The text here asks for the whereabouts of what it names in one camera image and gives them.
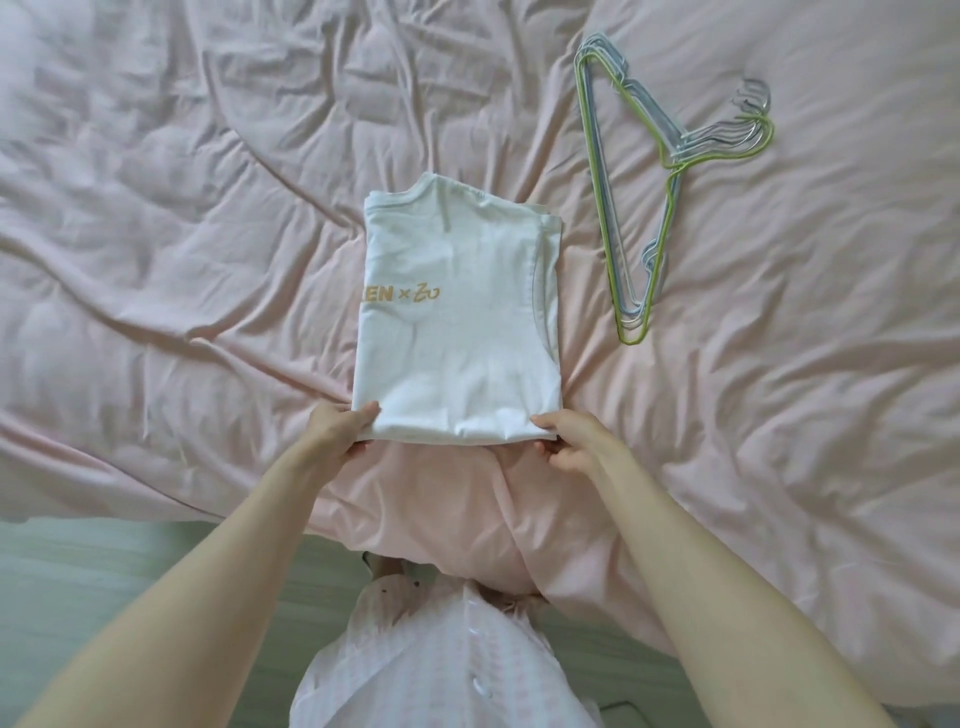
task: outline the pajama button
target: pajama button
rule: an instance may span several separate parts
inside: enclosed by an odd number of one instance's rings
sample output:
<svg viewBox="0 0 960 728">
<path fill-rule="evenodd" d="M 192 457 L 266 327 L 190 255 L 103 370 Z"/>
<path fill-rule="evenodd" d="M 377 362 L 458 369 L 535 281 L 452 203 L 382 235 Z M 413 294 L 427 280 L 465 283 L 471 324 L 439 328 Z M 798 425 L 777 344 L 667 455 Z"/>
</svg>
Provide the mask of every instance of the pajama button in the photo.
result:
<svg viewBox="0 0 960 728">
<path fill-rule="evenodd" d="M 483 697 L 489 698 L 491 695 L 493 695 L 493 693 L 490 692 L 490 688 L 481 683 L 480 680 L 475 677 L 473 678 L 473 689 Z"/>
</svg>

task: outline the forearm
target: forearm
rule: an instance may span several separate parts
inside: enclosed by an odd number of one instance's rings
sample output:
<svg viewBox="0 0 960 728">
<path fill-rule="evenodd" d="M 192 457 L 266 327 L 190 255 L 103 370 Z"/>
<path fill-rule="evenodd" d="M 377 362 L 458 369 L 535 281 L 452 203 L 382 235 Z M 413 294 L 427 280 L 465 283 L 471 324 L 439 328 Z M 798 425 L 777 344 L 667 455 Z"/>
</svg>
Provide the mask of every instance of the forearm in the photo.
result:
<svg viewBox="0 0 960 728">
<path fill-rule="evenodd" d="M 281 458 L 74 659 L 20 728 L 226 725 L 318 489 Z"/>
<path fill-rule="evenodd" d="M 717 728 L 891 726 L 820 631 L 625 450 L 598 489 Z"/>
</svg>

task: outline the hand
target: hand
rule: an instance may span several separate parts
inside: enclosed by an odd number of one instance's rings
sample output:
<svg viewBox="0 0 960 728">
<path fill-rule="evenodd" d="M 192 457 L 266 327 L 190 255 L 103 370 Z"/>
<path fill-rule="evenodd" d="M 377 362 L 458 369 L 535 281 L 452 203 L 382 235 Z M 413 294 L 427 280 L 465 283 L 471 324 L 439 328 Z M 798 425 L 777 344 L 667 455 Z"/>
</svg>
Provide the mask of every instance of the hand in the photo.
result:
<svg viewBox="0 0 960 728">
<path fill-rule="evenodd" d="M 367 449 L 367 443 L 357 442 L 357 438 L 378 414 L 380 405 L 375 401 L 358 410 L 323 401 L 313 408 L 306 430 L 283 457 L 323 486 Z"/>
<path fill-rule="evenodd" d="M 585 412 L 562 409 L 535 415 L 530 421 L 560 436 L 556 442 L 538 440 L 534 445 L 551 466 L 564 473 L 586 475 L 594 483 L 601 477 L 602 460 L 627 449 L 599 420 Z"/>
</svg>

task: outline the stack of hangers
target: stack of hangers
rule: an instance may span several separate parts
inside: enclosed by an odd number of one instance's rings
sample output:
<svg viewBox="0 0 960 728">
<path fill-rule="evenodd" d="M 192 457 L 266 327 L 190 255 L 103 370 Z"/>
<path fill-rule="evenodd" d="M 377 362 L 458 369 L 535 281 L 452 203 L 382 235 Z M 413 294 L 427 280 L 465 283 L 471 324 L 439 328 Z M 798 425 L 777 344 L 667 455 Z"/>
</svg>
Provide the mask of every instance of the stack of hangers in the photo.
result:
<svg viewBox="0 0 960 728">
<path fill-rule="evenodd" d="M 640 253 L 640 265 L 646 276 L 641 298 L 636 296 L 633 273 L 613 208 L 613 195 L 594 108 L 589 70 L 591 61 L 600 62 L 610 76 L 613 87 L 653 135 L 660 149 L 660 164 L 669 172 L 660 231 Z M 665 243 L 676 214 L 684 172 L 695 164 L 711 159 L 743 159 L 762 152 L 774 134 L 773 122 L 767 118 L 770 88 L 763 81 L 744 79 L 732 98 L 733 105 L 740 111 L 736 116 L 688 131 L 663 110 L 643 84 L 628 78 L 626 59 L 602 33 L 593 34 L 581 43 L 575 69 L 580 112 L 587 135 L 593 194 L 607 253 L 607 274 L 617 334 L 624 344 L 638 344 L 647 333 L 650 309 L 663 282 Z"/>
</svg>

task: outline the floor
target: floor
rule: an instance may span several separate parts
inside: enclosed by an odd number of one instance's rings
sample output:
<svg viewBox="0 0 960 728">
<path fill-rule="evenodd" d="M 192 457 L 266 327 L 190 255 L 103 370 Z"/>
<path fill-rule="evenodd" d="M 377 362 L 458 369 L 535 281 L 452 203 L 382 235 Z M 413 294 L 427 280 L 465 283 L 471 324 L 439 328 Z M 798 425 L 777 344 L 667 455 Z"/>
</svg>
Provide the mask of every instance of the floor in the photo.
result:
<svg viewBox="0 0 960 728">
<path fill-rule="evenodd" d="M 0 523 L 0 725 L 12 725 L 70 656 L 209 532 L 206 523 L 35 519 Z M 231 722 L 281 726 L 314 653 L 340 634 L 367 573 L 356 554 L 305 537 Z M 621 632 L 548 614 L 570 684 L 601 705 L 629 699 L 656 728 L 708 728 L 679 664 Z M 607 724 L 648 728 L 629 708 Z"/>
</svg>

